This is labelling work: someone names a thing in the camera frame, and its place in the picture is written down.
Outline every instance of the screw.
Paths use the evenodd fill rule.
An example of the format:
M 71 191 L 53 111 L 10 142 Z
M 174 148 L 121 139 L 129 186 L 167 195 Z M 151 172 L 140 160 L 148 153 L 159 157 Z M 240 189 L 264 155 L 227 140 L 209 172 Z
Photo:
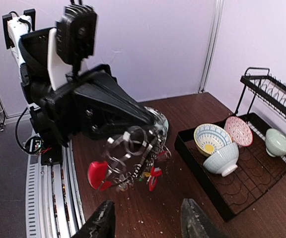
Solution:
M 80 36 L 85 36 L 85 34 L 86 34 L 86 29 L 84 28 L 84 27 L 80 27 L 79 28 L 79 30 L 78 30 L 78 34 L 80 35 Z
M 92 131 L 97 131 L 98 130 L 98 127 L 96 125 L 93 125 L 92 126 Z
M 85 113 L 87 114 L 88 117 L 91 117 L 93 115 L 93 110 L 92 109 L 86 110 Z

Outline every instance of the ceramic bowl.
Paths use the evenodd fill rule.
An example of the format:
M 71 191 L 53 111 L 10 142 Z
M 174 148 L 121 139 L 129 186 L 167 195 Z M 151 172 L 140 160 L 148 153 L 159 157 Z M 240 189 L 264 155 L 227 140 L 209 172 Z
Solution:
M 266 147 L 267 153 L 272 157 L 286 155 L 286 136 L 273 128 L 268 129 Z
M 239 146 L 249 146 L 252 144 L 253 135 L 250 127 L 238 117 L 228 117 L 224 129 L 231 136 L 232 141 Z
M 220 148 L 214 154 L 209 156 L 204 161 L 203 166 L 213 174 L 221 174 L 221 176 L 226 177 L 238 168 L 236 165 L 238 158 L 238 145 L 236 142 L 233 142 Z
M 197 149 L 205 156 L 210 156 L 221 147 L 232 142 L 230 135 L 214 124 L 201 124 L 194 131 Z

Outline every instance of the black dish rack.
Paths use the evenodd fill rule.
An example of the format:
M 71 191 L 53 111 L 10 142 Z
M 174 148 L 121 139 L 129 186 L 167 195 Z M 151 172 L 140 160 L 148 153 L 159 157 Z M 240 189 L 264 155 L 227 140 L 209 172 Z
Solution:
M 267 70 L 267 74 L 250 75 L 249 70 Z M 265 135 L 271 127 L 257 114 L 250 113 L 258 97 L 286 119 L 286 85 L 272 77 L 268 68 L 250 67 L 240 81 L 244 84 L 244 88 L 232 116 L 238 114 L 244 93 L 248 88 L 253 92 L 253 99 L 247 114 L 239 117 L 251 128 L 253 143 L 248 147 L 239 148 L 238 168 L 235 172 L 223 178 L 203 168 L 206 157 L 197 150 L 194 142 L 194 130 L 199 125 L 178 132 L 175 140 L 175 149 L 225 222 L 262 197 L 286 173 L 286 155 L 272 158 L 266 152 Z M 224 127 L 225 121 L 226 119 L 214 124 Z

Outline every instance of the gray floor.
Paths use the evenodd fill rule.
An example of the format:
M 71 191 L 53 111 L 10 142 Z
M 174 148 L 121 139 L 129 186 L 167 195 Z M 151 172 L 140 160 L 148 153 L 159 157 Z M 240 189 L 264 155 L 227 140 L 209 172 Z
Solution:
M 28 156 L 15 142 L 15 124 L 8 124 L 0 132 L 0 237 L 24 238 L 25 186 Z M 25 141 L 31 135 L 29 120 L 19 125 L 19 139 Z

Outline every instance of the wooden table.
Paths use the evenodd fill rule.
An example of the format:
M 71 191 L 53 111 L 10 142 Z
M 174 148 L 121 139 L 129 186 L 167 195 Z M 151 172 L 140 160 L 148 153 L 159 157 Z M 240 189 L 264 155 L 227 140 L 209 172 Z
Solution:
M 117 193 L 115 189 L 96 191 L 88 183 L 87 169 L 92 161 L 100 159 L 102 148 L 99 142 L 82 134 L 75 136 L 73 154 L 86 219 L 102 201 L 110 199 L 116 207 L 117 238 L 180 238 L 180 206 L 183 198 L 192 198 L 220 229 L 232 237 L 286 237 L 286 176 L 245 212 L 224 223 L 174 150 L 178 131 L 222 120 L 231 113 L 227 107 L 209 93 L 151 101 L 144 105 L 160 110 L 169 120 L 167 146 L 172 151 L 172 161 L 168 175 L 158 179 L 153 192 L 138 181 L 124 193 Z

